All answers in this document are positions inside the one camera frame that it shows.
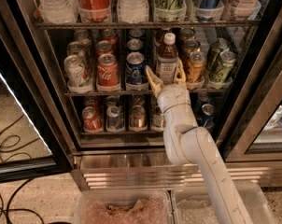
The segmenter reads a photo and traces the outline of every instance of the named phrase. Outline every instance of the white robotic arm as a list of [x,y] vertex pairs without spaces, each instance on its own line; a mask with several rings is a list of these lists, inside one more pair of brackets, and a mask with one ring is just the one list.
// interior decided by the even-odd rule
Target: white robotic arm
[[[148,67],[147,73],[152,85],[155,76]],[[197,125],[186,87],[156,83],[159,90],[154,93],[166,120],[163,141],[169,161],[174,165],[196,163],[199,166],[219,223],[253,223],[212,136],[206,128]]]

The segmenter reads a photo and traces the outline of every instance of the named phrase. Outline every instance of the white bottle cap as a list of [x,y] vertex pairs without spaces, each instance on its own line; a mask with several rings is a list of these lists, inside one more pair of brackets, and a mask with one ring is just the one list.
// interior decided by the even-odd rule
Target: white bottle cap
[[176,36],[173,33],[166,33],[163,37],[163,42],[167,45],[175,44]]

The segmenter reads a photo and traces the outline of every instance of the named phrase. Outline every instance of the speckled floor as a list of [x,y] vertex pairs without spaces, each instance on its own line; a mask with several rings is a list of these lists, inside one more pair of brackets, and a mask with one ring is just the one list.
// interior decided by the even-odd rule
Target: speckled floor
[[[0,184],[0,193],[3,196],[4,207],[7,206],[12,193],[23,182],[17,181]],[[79,193],[80,191],[70,174],[34,179],[15,195],[10,209],[31,209],[37,212],[44,222],[37,215],[25,211],[10,211],[9,218],[13,224],[49,224],[59,221],[72,223],[74,207],[78,201]],[[272,209],[276,223],[282,224],[282,188],[266,188],[263,189],[263,193]],[[0,216],[0,224],[7,224],[4,215]]]

